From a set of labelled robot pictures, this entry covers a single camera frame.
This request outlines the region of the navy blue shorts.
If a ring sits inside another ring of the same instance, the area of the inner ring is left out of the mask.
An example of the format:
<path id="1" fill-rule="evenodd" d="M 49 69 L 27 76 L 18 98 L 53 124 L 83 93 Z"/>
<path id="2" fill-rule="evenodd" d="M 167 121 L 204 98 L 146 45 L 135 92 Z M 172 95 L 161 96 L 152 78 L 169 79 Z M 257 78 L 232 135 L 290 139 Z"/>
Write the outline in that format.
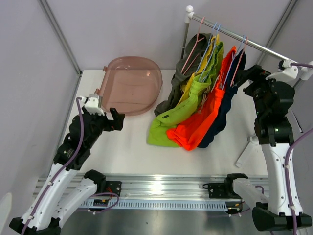
<path id="1" fill-rule="evenodd" d="M 218 135 L 225 127 L 226 127 L 226 115 L 231 109 L 231 101 L 234 97 L 234 95 L 238 91 L 237 86 L 231 86 L 231 80 L 233 78 L 233 75 L 235 73 L 236 67 L 238 65 L 239 70 L 243 70 L 246 65 L 246 54 L 244 50 L 242 49 L 239 54 L 234 58 L 234 61 L 232 62 L 230 68 L 227 68 L 227 71 L 224 72 L 224 76 L 226 78 L 222 79 L 222 87 L 224 91 L 224 95 L 222 98 L 221 105 L 219 107 L 218 115 L 216 119 L 214 120 L 213 124 L 203 137 L 202 141 L 198 144 L 198 148 L 207 148 L 210 143 L 214 140 L 214 137 Z"/>

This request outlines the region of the lime green shorts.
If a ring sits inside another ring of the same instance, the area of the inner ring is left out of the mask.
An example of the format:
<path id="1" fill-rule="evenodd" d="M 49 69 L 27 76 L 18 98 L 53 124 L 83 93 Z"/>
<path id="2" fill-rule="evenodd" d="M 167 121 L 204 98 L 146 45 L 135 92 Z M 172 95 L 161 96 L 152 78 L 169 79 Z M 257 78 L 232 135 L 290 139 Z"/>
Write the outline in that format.
<path id="1" fill-rule="evenodd" d="M 175 142 L 169 140 L 167 131 L 176 128 L 180 123 L 187 120 L 206 101 L 206 94 L 212 91 L 209 84 L 199 84 L 189 93 L 189 98 L 174 108 L 158 115 L 150 126 L 147 143 L 151 145 L 179 147 Z"/>

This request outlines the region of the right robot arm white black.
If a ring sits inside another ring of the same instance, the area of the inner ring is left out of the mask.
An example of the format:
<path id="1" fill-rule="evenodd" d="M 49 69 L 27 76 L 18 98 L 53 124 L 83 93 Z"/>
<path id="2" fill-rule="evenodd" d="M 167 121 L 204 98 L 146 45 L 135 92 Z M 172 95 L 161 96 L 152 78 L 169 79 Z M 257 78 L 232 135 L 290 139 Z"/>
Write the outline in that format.
<path id="1" fill-rule="evenodd" d="M 252 219 L 259 231 L 287 231 L 312 226 L 312 218 L 303 212 L 293 171 L 293 150 L 299 143 L 293 137 L 287 113 L 294 101 L 290 82 L 298 76 L 299 65 L 290 60 L 279 71 L 270 73 L 259 65 L 240 70 L 235 86 L 247 80 L 244 93 L 253 98 L 256 110 L 254 130 L 266 161 L 269 194 L 262 194 L 244 174 L 229 174 L 223 186 L 228 197 L 238 196 L 252 209 Z"/>

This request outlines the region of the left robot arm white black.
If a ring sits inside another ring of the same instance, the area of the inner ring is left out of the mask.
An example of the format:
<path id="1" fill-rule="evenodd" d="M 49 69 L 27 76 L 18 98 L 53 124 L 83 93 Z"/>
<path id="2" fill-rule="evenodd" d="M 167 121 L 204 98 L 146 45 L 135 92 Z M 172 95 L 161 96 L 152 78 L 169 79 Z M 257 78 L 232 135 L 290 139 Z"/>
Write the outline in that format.
<path id="1" fill-rule="evenodd" d="M 103 132 L 120 131 L 125 114 L 110 108 L 113 117 L 90 114 L 79 109 L 69 126 L 62 145 L 53 159 L 50 173 L 35 201 L 21 217 L 11 220 L 9 227 L 21 235 L 59 235 L 70 216 L 90 197 L 105 196 L 119 199 L 121 186 L 111 185 L 106 176 L 89 170 L 79 185 L 66 197 L 63 194 L 78 174 L 90 150 Z"/>

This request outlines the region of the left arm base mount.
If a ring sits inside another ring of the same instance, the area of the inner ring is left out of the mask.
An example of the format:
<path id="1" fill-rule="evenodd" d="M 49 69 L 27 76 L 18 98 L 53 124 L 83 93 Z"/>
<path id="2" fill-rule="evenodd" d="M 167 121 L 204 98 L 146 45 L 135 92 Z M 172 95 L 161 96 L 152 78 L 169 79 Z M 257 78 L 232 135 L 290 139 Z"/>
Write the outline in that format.
<path id="1" fill-rule="evenodd" d="M 106 181 L 97 186 L 96 193 L 113 192 L 120 196 L 122 190 L 121 181 Z"/>

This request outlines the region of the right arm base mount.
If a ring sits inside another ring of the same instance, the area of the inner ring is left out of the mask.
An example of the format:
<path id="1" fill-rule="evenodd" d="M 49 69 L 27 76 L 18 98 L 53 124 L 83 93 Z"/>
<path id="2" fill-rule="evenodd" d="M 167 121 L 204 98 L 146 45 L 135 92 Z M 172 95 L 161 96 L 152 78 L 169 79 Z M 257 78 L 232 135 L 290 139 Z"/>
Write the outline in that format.
<path id="1" fill-rule="evenodd" d="M 202 185 L 206 189 L 211 199 L 234 199 L 236 195 L 232 193 L 229 183 L 206 183 Z"/>

